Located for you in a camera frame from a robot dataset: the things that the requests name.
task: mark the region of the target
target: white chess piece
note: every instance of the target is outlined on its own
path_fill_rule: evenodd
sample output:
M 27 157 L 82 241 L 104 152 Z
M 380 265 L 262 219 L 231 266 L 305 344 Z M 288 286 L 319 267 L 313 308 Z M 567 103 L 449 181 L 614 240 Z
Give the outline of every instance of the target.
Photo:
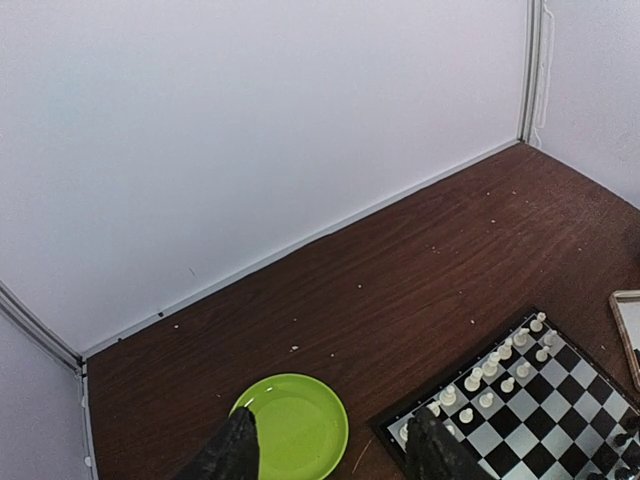
M 489 392 L 481 395 L 478 403 L 482 408 L 489 408 L 491 405 L 493 405 L 493 393 Z
M 492 352 L 489 358 L 482 365 L 482 371 L 487 377 L 493 377 L 498 372 L 498 362 L 500 362 L 500 354 Z
M 557 336 L 558 332 L 556 332 L 555 330 L 551 330 L 544 336 L 544 339 L 542 341 L 545 345 L 552 346 L 554 343 L 556 343 Z
M 500 354 L 500 359 L 509 360 L 511 358 L 511 355 L 512 355 L 511 347 L 513 347 L 513 340 L 511 339 L 511 337 L 509 337 L 504 341 L 504 345 L 500 345 L 498 347 L 498 353 Z
M 405 442 L 409 441 L 409 423 L 405 423 L 400 429 L 400 438 Z
M 520 378 L 525 378 L 529 376 L 529 370 L 531 370 L 531 364 L 529 362 L 524 362 L 522 365 L 518 365 L 516 368 L 516 375 Z
M 456 387 L 449 385 L 442 392 L 440 392 L 440 403 L 445 407 L 451 406 L 456 403 Z
M 531 320 L 531 324 L 529 325 L 529 327 L 533 332 L 537 333 L 542 330 L 542 322 L 544 322 L 546 319 L 547 316 L 543 312 L 540 312 L 538 315 L 536 315 L 536 318 Z
M 473 420 L 473 410 L 467 408 L 460 412 L 460 421 L 462 423 L 471 423 Z
M 529 340 L 529 332 L 528 328 L 521 328 L 513 337 L 513 344 L 516 347 L 524 347 L 527 344 L 527 340 Z
M 435 402 L 431 402 L 429 405 L 427 405 L 427 408 L 429 410 L 431 410 L 431 413 L 433 413 L 434 416 L 438 417 L 440 416 L 440 401 L 436 400 Z
M 500 384 L 500 390 L 502 390 L 504 393 L 511 393 L 513 392 L 513 386 L 515 383 L 516 379 L 513 377 L 509 377 Z
M 547 361 L 547 358 L 549 358 L 549 346 L 546 345 L 544 347 L 542 347 L 542 350 L 538 350 L 536 352 L 536 360 L 538 360 L 540 363 L 544 363 Z
M 484 375 L 484 372 L 481 368 L 474 368 L 471 371 L 471 375 L 465 378 L 464 388 L 466 388 L 468 392 L 475 392 L 478 388 L 480 388 L 480 380 L 482 380 L 482 375 Z

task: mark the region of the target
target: plate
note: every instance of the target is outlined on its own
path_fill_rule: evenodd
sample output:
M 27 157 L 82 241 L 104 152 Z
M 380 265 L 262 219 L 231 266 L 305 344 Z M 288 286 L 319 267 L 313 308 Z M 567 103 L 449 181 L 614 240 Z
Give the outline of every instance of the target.
M 320 380 L 274 375 L 247 389 L 231 411 L 241 406 L 256 416 L 260 480 L 322 480 L 342 459 L 347 412 Z

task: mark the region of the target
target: chessboard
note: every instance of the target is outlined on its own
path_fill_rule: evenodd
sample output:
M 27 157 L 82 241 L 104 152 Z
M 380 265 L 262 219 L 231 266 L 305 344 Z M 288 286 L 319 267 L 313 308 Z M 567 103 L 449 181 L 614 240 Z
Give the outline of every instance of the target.
M 600 476 L 591 478 L 614 479 L 618 469 L 638 468 L 637 435 L 617 445 L 623 435 L 637 431 L 637 406 L 588 354 L 540 314 L 532 308 L 518 315 L 470 361 L 372 420 L 376 435 L 403 470 L 405 425 L 418 408 L 427 405 L 495 478 L 573 480 L 594 473 Z M 540 319 L 544 319 L 542 329 L 531 330 L 534 321 L 534 329 L 540 328 Z M 523 341 L 522 346 L 510 346 Z M 498 349 L 507 356 L 505 347 L 510 357 L 487 367 L 491 353 Z M 540 350 L 547 355 L 538 354 Z M 527 367 L 517 369 L 525 362 L 530 364 L 529 371 L 521 376 L 518 373 L 527 373 Z M 493 375 L 483 374 L 472 386 L 475 390 L 469 391 L 465 382 L 474 368 L 478 372 L 483 367 Z M 445 394 L 447 401 L 441 399 L 450 386 L 455 388 L 455 401 L 447 406 L 444 403 L 451 398 Z

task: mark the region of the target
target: wooden table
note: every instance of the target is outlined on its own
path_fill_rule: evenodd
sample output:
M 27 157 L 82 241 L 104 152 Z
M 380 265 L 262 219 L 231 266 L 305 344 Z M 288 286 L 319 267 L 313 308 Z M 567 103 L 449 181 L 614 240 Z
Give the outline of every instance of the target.
M 170 479 L 247 386 L 301 372 L 349 413 L 332 478 L 400 479 L 369 418 L 525 305 L 633 394 L 607 297 L 639 285 L 640 211 L 517 145 L 90 358 L 100 478 Z

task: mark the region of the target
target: chessboard border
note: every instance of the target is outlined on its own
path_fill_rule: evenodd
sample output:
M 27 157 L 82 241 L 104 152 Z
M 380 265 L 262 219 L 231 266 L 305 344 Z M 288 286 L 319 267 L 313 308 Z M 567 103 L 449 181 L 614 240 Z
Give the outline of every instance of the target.
M 431 393 L 434 389 L 438 388 L 438 386 L 453 383 L 453 381 L 456 380 L 463 372 L 469 370 L 473 365 L 475 365 L 478 360 L 481 360 L 489 353 L 491 353 L 497 346 L 502 344 L 502 342 L 504 342 L 504 340 L 506 340 L 507 337 L 509 337 L 516 330 L 516 328 L 522 325 L 523 321 L 542 311 L 543 310 L 533 305 L 518 310 L 517 313 L 509 316 L 507 320 L 502 322 L 498 327 L 493 329 L 482 339 L 482 342 L 480 342 L 480 344 L 484 345 L 484 347 L 481 347 L 480 350 L 472 350 L 470 353 L 465 354 L 462 357 L 462 360 L 459 360 L 453 363 L 451 366 L 445 368 L 440 374 L 430 378 L 420 387 L 405 395 L 402 399 L 385 408 L 380 413 L 374 415 L 369 420 L 368 423 L 375 436 L 378 437 L 385 450 L 389 452 L 389 454 L 398 464 L 405 476 L 407 475 L 405 453 L 397 442 L 392 442 L 390 440 L 390 435 L 388 434 L 387 427 L 396 422 L 399 418 L 405 416 L 407 413 L 424 404 L 426 400 L 430 398 L 426 397 L 427 393 Z M 573 340 L 571 340 L 561 329 L 559 329 L 553 321 L 547 318 L 545 320 L 545 324 L 547 324 L 549 328 L 560 332 L 562 339 L 570 347 L 576 350 L 579 355 L 582 356 L 596 370 L 596 372 L 600 376 L 602 376 L 622 396 L 622 398 L 624 398 L 629 403 L 629 405 L 631 405 L 631 407 L 636 410 L 636 412 L 640 412 L 640 404 L 638 404 L 638 402 L 636 402 L 630 395 L 628 395 L 624 387 L 615 379 L 613 379 L 593 359 L 593 357 L 589 353 L 585 352 L 582 348 L 576 345 Z

